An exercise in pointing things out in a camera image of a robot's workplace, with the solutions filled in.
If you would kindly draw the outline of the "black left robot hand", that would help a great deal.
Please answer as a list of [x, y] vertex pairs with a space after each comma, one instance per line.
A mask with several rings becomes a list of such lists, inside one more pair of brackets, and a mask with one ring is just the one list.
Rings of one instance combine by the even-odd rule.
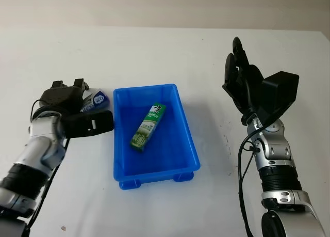
[[63, 81], [54, 81], [51, 88], [43, 92], [40, 107], [31, 115], [31, 120], [47, 115], [57, 115], [63, 126], [66, 138], [95, 136], [114, 129], [113, 114], [107, 109], [109, 101], [101, 92], [95, 95], [102, 98], [99, 106], [90, 96], [83, 99], [89, 89], [84, 79], [79, 78], [72, 86]]

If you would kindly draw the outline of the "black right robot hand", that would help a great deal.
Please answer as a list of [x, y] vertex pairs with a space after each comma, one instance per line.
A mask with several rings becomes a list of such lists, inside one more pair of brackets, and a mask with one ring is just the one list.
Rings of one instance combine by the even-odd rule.
[[248, 118], [255, 113], [256, 90], [263, 81], [260, 70], [249, 63], [239, 37], [233, 39], [233, 51], [225, 63], [225, 77], [222, 88], [232, 98], [242, 114], [241, 122], [247, 125]]

